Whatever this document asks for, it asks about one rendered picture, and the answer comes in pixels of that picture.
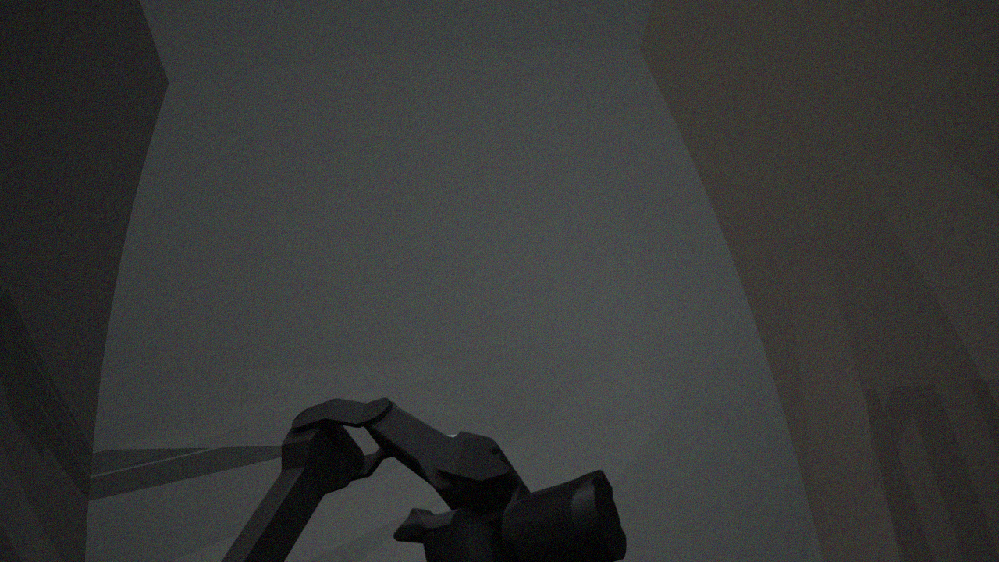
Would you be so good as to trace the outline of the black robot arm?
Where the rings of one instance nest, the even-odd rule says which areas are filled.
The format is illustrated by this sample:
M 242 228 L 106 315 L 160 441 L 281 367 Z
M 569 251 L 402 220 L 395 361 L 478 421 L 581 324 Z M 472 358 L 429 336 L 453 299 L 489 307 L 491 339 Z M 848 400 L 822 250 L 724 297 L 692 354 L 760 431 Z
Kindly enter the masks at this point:
M 343 425 L 365 427 L 363 450 Z M 389 398 L 335 398 L 304 409 L 282 444 L 279 477 L 221 562 L 284 562 L 322 496 L 368 478 L 395 457 L 452 511 L 413 508 L 397 542 L 424 543 L 427 562 L 614 562 L 627 536 L 602 470 L 534 492 L 495 440 L 447 436 Z

